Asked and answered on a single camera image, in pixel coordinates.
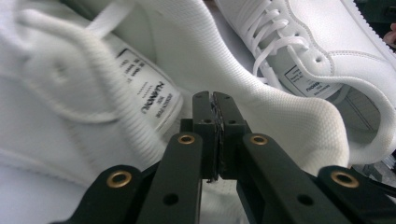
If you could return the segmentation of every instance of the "white shoelace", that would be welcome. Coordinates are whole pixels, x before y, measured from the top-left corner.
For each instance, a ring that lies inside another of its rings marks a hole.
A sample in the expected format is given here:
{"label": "white shoelace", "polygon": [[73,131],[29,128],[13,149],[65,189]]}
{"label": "white shoelace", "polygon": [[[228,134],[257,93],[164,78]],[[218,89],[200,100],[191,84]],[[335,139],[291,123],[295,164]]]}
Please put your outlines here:
{"label": "white shoelace", "polygon": [[[277,9],[267,11],[271,5],[271,0],[262,1],[256,9],[249,14],[248,9],[252,7],[252,2],[246,2],[239,12],[236,24],[236,30],[246,42],[247,47],[256,58],[253,66],[253,75],[257,76],[259,67],[265,62],[269,55],[276,55],[277,51],[283,47],[294,45],[303,49],[309,49],[309,43],[301,36],[282,36],[279,39],[274,38],[264,49],[260,48],[260,43],[270,36],[273,32],[285,28],[289,22],[287,20],[274,21],[280,15]],[[268,77],[268,80],[274,80],[277,77]]]}
{"label": "white shoelace", "polygon": [[111,33],[134,9],[134,0],[114,0],[86,28],[99,38]]}

